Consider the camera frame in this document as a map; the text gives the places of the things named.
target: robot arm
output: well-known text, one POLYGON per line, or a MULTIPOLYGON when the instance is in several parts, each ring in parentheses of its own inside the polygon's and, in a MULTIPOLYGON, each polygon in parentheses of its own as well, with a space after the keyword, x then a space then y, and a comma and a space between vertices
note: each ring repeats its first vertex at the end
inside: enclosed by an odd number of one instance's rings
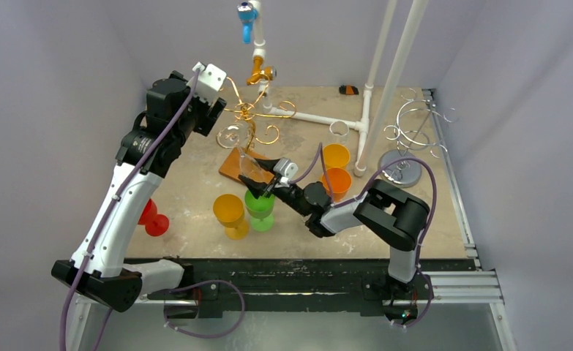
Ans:
POLYGON ((416 247, 426 225, 429 206, 419 198, 381 179, 359 198, 331 204, 320 181, 300 188, 290 184, 297 166, 289 159, 255 159, 272 173, 268 183, 259 183, 244 175, 239 179, 255 197, 275 195, 303 217, 306 227, 319 238, 333 236, 365 225, 390 246, 388 275, 399 284, 409 284, 416 273, 416 247))
POLYGON ((90 231, 71 259, 56 261, 51 270, 52 276, 66 285, 71 285, 78 273, 82 274, 77 291, 118 312, 131 307, 139 295, 177 287, 183 275, 183 268, 168 260, 131 266, 124 265, 124 256, 146 203, 172 162, 181 155, 181 148, 191 133, 207 136, 225 108, 226 101, 216 99, 225 72, 211 64, 205 67, 198 63, 194 71, 197 69, 201 72, 195 95, 138 172, 141 158, 189 97, 194 81, 187 81, 174 71, 147 91, 146 111, 135 119, 131 132, 122 138, 111 185, 90 231), (105 225, 99 234, 98 227, 104 217, 107 217, 105 225), (97 234, 94 249, 88 254, 97 234), (83 272, 78 272, 85 256, 89 256, 87 265, 83 272))

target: beige tabletop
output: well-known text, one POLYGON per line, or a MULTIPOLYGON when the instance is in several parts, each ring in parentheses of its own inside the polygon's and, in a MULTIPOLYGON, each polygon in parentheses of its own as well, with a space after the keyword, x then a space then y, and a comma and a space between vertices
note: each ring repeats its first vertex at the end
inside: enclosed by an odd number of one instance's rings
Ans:
MULTIPOLYGON (((415 89, 421 96, 421 90, 415 89)), ((243 100, 253 101, 257 88, 240 89, 243 100)), ((381 98, 381 88, 374 90, 371 104, 371 118, 375 115, 381 98)), ((398 109, 405 100, 411 97, 407 88, 398 88, 392 100, 390 113, 386 116, 387 124, 393 124, 398 109)), ((226 88, 222 97, 228 101, 228 107, 236 104, 232 89, 226 88)), ((321 116, 357 121, 362 114, 362 96, 340 95, 335 87, 272 87, 271 100, 276 105, 280 100, 294 102, 297 110, 321 116)), ((414 113, 401 120, 403 129, 417 129, 426 117, 426 113, 414 113)), ((318 147, 319 142, 329 139, 327 125, 295 119, 275 119, 256 117, 258 137, 263 138, 263 131, 269 124, 280 128, 280 139, 272 145, 256 143, 254 150, 270 159, 285 156, 299 166, 299 174, 305 170, 318 147)), ((142 227, 137 227, 129 245, 128 257, 203 257, 203 258, 379 258, 389 256, 389 247, 366 227, 360 226, 344 230, 331 238, 316 238, 305 227, 302 218, 295 211, 276 199, 274 207, 275 223, 265 233, 250 229, 249 235, 240 241, 233 241, 225 234, 223 227, 212 212, 214 200, 221 194, 235 194, 241 199, 246 188, 218 173, 224 159, 231 152, 217 145, 215 136, 223 127, 235 121, 233 114, 224 112, 208 137, 193 134, 182 149, 162 185, 152 199, 160 213, 170 219, 169 230, 160 237, 148 236, 142 227)), ((435 139, 432 122, 428 122, 423 131, 432 140, 435 139)), ((347 147, 351 152, 351 161, 347 166, 353 176, 353 185, 346 198, 357 195, 368 178, 377 170, 381 155, 393 148, 396 143, 384 136, 379 137, 369 158, 366 174, 357 178, 353 168, 357 152, 358 135, 349 132, 347 147)), ((464 258, 466 257, 460 228, 454 211, 448 178, 441 159, 436 159, 428 151, 415 151, 414 154, 426 161, 437 179, 438 205, 424 247, 423 258, 464 258)), ((320 163, 299 184, 317 181, 321 176, 320 163)), ((420 182, 406 190, 430 204, 430 180, 423 170, 420 182)))

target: gray wall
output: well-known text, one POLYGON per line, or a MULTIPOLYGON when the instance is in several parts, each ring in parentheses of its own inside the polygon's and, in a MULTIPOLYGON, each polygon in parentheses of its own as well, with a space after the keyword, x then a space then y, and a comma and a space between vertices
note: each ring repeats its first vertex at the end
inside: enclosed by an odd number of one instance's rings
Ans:
POLYGON ((55 350, 67 288, 142 86, 100 1, 0 0, 0 350, 55 350))
POLYGON ((573 1, 488 1, 437 96, 519 350, 573 350, 573 1))
MULTIPOLYGON (((378 75, 386 81, 411 1, 399 0, 378 75)), ((253 46, 241 42, 234 0, 105 0, 110 18, 145 84, 188 62, 210 61, 238 82, 252 68, 253 46)), ((269 64, 283 86, 362 86, 367 79, 386 0, 265 0, 269 64)), ((473 28, 484 0, 432 0, 403 86, 438 85, 473 28)))

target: green cup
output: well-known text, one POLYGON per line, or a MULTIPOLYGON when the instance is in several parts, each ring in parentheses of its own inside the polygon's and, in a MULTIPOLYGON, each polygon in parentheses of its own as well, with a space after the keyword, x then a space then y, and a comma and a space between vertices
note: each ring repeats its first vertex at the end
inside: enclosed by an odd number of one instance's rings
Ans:
POLYGON ((245 192, 245 207, 247 212, 250 213, 250 224, 252 228, 258 232, 266 232, 273 227, 275 222, 273 218, 273 204, 275 203, 275 196, 254 198, 252 193, 247 190, 245 192))

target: cup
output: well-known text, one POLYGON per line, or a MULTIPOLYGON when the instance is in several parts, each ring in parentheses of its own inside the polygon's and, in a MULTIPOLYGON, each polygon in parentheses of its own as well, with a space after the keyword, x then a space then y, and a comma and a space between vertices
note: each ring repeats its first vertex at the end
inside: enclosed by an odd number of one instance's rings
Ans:
MULTIPOLYGON (((329 168, 327 170, 327 178, 329 178, 329 183, 332 185, 332 191, 334 193, 332 200, 334 202, 340 201, 351 187, 351 175, 342 168, 329 168)), ((327 195, 331 196, 324 174, 321 175, 321 183, 323 183, 327 195)))
POLYGON ((252 193, 247 190, 245 192, 245 207, 247 212, 250 213, 250 225, 258 232, 266 232, 273 227, 275 222, 273 218, 273 204, 275 203, 275 195, 270 197, 261 196, 256 199, 252 193))
POLYGON ((348 140, 348 125, 343 121, 334 121, 329 125, 329 143, 345 145, 348 140))
POLYGON ((329 144, 323 148, 323 158, 327 168, 346 168, 351 155, 344 145, 329 144))
POLYGON ((230 239, 243 239, 250 231, 250 225, 245 221, 243 201, 236 195, 220 195, 213 203, 213 213, 230 239))

